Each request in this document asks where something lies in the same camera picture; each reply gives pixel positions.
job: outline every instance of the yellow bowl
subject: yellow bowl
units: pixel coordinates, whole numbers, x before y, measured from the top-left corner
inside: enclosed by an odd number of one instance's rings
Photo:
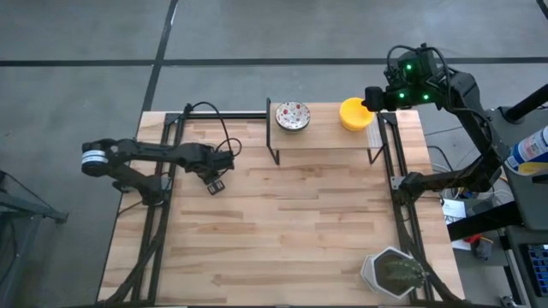
[[[339,116],[344,128],[352,132],[363,130],[371,124],[375,114],[361,105],[363,98],[349,98],[342,102]]]

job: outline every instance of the floor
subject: floor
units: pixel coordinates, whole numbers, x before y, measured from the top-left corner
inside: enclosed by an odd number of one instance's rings
[[[134,136],[143,106],[180,110],[206,100],[221,110],[261,110],[266,97],[363,96],[365,86],[386,84],[382,63],[391,46],[425,41],[463,60],[452,66],[475,76],[485,108],[514,104],[548,80],[548,19],[535,0],[180,0],[169,40],[161,40],[176,3],[0,2],[0,169],[70,213],[64,225],[41,225],[18,306],[94,301],[120,195],[108,179],[80,172],[80,145]],[[162,58],[300,57],[372,65],[152,66]],[[23,62],[3,62],[16,60]],[[74,62],[47,62],[55,60]],[[427,142],[444,149],[454,168],[478,155],[462,129],[437,133],[459,127],[454,116],[418,109]],[[478,277],[477,269],[460,268],[467,298],[496,303],[507,292],[497,287],[500,272]],[[480,287],[485,281],[489,289]]]

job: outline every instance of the wooden tabletop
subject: wooden tabletop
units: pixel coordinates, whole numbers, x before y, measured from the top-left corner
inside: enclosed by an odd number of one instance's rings
[[[432,172],[417,112],[397,118],[409,171]],[[159,142],[163,122],[163,112],[146,112],[138,140]],[[223,192],[212,197],[196,175],[177,170],[157,304],[395,303],[359,275],[367,255],[399,246],[382,156],[371,166],[364,149],[286,150],[277,166],[265,148],[264,120],[226,124],[244,148],[223,177]],[[224,139],[218,121],[188,121],[184,131],[184,141]],[[155,163],[132,166],[149,175]],[[138,200],[125,195],[121,209]],[[417,212],[428,261],[462,298],[439,202],[422,198]],[[133,268],[145,216],[138,206],[117,219],[99,299]]]
[[[341,125],[341,103],[306,103],[310,109],[310,123],[298,133],[281,129],[276,122],[276,109],[280,103],[272,103],[271,148],[273,150],[299,149],[366,149],[380,148],[377,118],[364,130],[350,132]]]

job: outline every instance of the ceramic bowl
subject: ceramic bowl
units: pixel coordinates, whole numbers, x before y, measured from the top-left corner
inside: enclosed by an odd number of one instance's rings
[[[276,109],[276,123],[283,130],[298,132],[310,123],[310,110],[299,102],[285,102]]]

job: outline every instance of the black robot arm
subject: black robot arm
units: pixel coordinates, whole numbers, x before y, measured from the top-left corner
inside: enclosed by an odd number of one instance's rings
[[[176,163],[185,172],[194,172],[208,186],[211,194],[224,189],[219,177],[225,170],[234,169],[232,151],[216,151],[210,145],[186,143],[182,145],[157,145],[133,139],[101,139],[82,145],[82,172],[99,177],[108,175],[121,192],[128,187],[137,189],[144,205],[164,202],[162,179],[156,175],[143,175],[126,163],[132,160]]]
[[[480,103],[480,89],[471,74],[447,67],[441,53],[423,44],[417,49],[407,49],[390,63],[390,53],[384,75],[389,85],[366,88],[362,103],[370,111],[409,109],[420,104],[436,104],[438,110],[445,109],[454,114],[467,131],[481,156],[462,170],[439,175],[423,175],[412,172],[399,184],[395,199],[402,205],[416,201],[426,190],[439,191],[445,188],[466,187],[470,191],[484,192],[500,176],[502,161],[509,155],[508,146],[501,142],[497,132],[486,119]],[[434,52],[444,64],[438,68]]]

